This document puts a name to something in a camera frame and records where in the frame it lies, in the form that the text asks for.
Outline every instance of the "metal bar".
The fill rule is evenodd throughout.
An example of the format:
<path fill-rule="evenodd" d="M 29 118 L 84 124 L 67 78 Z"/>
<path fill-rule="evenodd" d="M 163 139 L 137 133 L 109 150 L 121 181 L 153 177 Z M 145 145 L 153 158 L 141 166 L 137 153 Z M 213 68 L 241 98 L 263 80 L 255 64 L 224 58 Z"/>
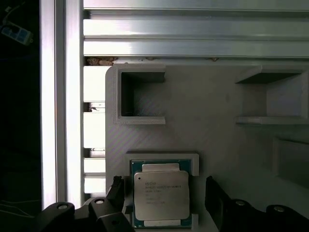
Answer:
<path fill-rule="evenodd" d="M 307 0 L 84 0 L 85 9 L 173 9 L 173 10 L 224 10 L 224 11 L 308 11 Z"/>
<path fill-rule="evenodd" d="M 85 40 L 85 56 L 308 58 L 308 42 Z"/>
<path fill-rule="evenodd" d="M 83 179 L 83 1 L 66 1 L 67 198 L 84 203 Z"/>
<path fill-rule="evenodd" d="M 57 201 L 56 194 L 56 55 L 55 1 L 40 1 L 41 24 L 41 140 L 42 208 Z"/>
<path fill-rule="evenodd" d="M 84 20 L 87 39 L 220 39 L 308 41 L 301 19 L 118 15 Z"/>
<path fill-rule="evenodd" d="M 256 65 L 278 65 L 293 66 L 297 69 L 307 69 L 308 61 L 305 60 L 282 60 L 282 59 L 216 59 L 216 58 L 152 58 L 152 57 L 121 57 L 114 61 L 115 64 L 165 64 L 165 65 L 234 65 L 234 66 L 256 66 Z"/>

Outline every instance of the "white surface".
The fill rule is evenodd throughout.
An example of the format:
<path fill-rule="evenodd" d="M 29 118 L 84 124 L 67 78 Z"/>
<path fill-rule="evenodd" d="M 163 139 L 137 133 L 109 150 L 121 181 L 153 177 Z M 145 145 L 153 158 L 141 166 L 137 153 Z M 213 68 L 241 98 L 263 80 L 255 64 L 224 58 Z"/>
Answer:
<path fill-rule="evenodd" d="M 275 178 L 271 172 L 273 137 L 308 140 L 308 129 L 235 125 L 235 117 L 243 112 L 246 90 L 234 81 L 248 68 L 167 66 L 166 82 L 155 96 L 160 103 L 156 104 L 157 110 L 166 116 L 166 125 L 156 126 L 113 124 L 113 94 L 109 88 L 113 81 L 107 80 L 107 186 L 113 176 L 125 174 L 123 156 L 128 150 L 194 150 L 200 155 L 200 177 L 194 178 L 191 190 L 193 209 L 199 213 L 195 232 L 217 231 L 203 204 L 205 190 L 201 186 L 205 186 L 209 175 L 232 198 L 249 201 L 257 209 L 284 204 L 309 218 L 309 190 Z M 257 104 L 249 100 L 247 104 Z"/>
<path fill-rule="evenodd" d="M 84 113 L 84 148 L 105 148 L 105 113 Z"/>
<path fill-rule="evenodd" d="M 105 101 L 105 74 L 110 66 L 84 67 L 84 102 Z"/>
<path fill-rule="evenodd" d="M 84 173 L 85 174 L 104 174 L 105 173 L 105 159 L 100 158 L 85 158 L 84 159 Z"/>
<path fill-rule="evenodd" d="M 84 178 L 85 193 L 98 193 L 105 195 L 106 182 L 105 176 L 101 175 L 86 175 Z"/>

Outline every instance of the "metal frame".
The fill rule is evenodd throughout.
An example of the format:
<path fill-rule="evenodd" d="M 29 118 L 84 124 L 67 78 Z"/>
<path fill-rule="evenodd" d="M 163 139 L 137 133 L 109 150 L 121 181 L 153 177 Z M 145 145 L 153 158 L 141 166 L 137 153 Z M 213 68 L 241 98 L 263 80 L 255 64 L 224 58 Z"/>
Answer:
<path fill-rule="evenodd" d="M 147 10 L 223 10 L 223 11 L 306 11 L 309 2 L 298 0 L 84 0 L 85 9 L 147 9 Z"/>
<path fill-rule="evenodd" d="M 83 1 L 66 0 L 67 198 L 84 203 L 83 156 Z"/>
<path fill-rule="evenodd" d="M 41 11 L 42 207 L 66 200 L 64 4 L 43 0 Z"/>
<path fill-rule="evenodd" d="M 309 15 L 307 0 L 40 2 L 43 208 L 56 201 L 76 207 L 84 202 L 83 55 L 120 57 L 115 63 L 307 64 L 287 60 L 308 59 L 309 23 L 301 19 Z M 83 10 L 89 11 L 84 22 Z M 213 62 L 217 57 L 224 59 Z"/>
<path fill-rule="evenodd" d="M 83 203 L 83 1 L 42 0 L 42 207 Z"/>

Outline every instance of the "power strip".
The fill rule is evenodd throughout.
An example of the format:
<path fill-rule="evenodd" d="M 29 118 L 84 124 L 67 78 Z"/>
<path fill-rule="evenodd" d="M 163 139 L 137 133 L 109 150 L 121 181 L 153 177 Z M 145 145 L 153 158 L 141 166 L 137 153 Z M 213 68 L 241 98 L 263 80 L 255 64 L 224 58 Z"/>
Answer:
<path fill-rule="evenodd" d="M 28 31 L 28 30 L 14 24 L 12 22 L 8 22 L 7 24 L 18 27 L 19 30 L 18 30 L 17 33 L 14 33 L 14 32 L 12 32 L 12 30 L 9 27 L 5 27 L 5 28 L 3 28 L 2 32 L 1 32 L 2 35 L 5 35 L 5 36 L 11 38 L 12 40 L 15 40 L 15 41 L 17 41 L 17 42 L 19 42 L 23 45 L 26 45 L 26 46 L 29 45 L 32 42 L 33 34 L 30 31 Z"/>

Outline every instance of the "rectangular compartment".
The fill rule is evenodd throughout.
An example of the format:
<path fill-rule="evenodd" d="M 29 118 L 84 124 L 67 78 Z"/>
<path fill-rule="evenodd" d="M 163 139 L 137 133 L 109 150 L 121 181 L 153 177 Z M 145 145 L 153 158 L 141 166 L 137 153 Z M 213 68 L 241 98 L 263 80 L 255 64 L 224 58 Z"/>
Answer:
<path fill-rule="evenodd" d="M 309 124 L 307 71 L 260 66 L 246 71 L 237 84 L 246 85 L 243 86 L 243 115 L 236 118 L 236 123 Z"/>
<path fill-rule="evenodd" d="M 165 124 L 162 112 L 149 104 L 152 101 L 149 93 L 160 92 L 160 87 L 152 87 L 165 81 L 164 65 L 117 64 L 107 72 L 107 81 L 113 82 L 116 96 L 115 124 Z"/>

